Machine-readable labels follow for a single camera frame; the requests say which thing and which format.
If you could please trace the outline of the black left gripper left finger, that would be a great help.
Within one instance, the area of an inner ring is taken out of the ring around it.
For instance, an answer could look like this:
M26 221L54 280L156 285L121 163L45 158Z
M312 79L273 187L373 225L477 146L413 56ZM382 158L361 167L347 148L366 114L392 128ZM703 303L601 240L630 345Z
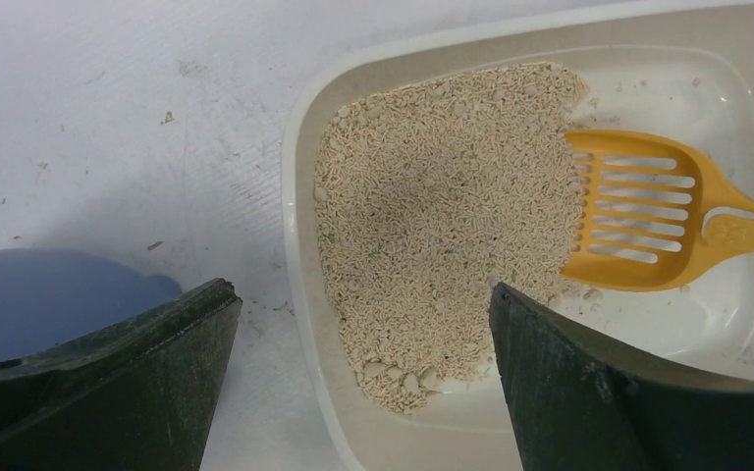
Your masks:
M241 315L215 279L0 362L0 470L196 470Z

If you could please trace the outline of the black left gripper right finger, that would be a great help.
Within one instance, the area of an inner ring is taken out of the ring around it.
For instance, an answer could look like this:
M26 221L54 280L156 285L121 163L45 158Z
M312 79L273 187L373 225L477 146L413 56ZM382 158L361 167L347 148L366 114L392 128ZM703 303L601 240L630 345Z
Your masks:
M576 323L506 284L489 325L526 470L754 470L754 381Z

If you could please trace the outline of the blue plastic bucket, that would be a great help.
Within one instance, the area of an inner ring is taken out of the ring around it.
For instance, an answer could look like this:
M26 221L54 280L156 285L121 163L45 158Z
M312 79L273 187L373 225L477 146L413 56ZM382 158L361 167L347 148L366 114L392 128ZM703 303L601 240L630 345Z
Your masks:
M67 249L0 250L0 362L103 329L179 297L180 285Z

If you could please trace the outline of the yellow slotted litter scoop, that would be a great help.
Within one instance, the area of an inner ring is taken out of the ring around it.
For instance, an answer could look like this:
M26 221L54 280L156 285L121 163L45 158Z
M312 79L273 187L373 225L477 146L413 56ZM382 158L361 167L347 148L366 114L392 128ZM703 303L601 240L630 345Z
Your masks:
M754 198L704 153L651 133L569 131L583 212L563 276L599 288L681 288L754 252Z

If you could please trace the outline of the white plastic litter tray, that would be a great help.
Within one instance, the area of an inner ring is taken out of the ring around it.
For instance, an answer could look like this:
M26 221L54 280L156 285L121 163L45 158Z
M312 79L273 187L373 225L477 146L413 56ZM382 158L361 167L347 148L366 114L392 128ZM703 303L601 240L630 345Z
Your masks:
M406 416L356 384L322 287L313 160L336 111L409 83L519 62L554 61L590 92L575 118L660 134L711 156L754 197L754 1L646 1L417 36L362 50L323 72L287 125L283 209L293 304L311 381L333 443L351 470L517 470L496 370ZM558 311L603 334L697 368L754 380L754 253L687 288L603 290Z

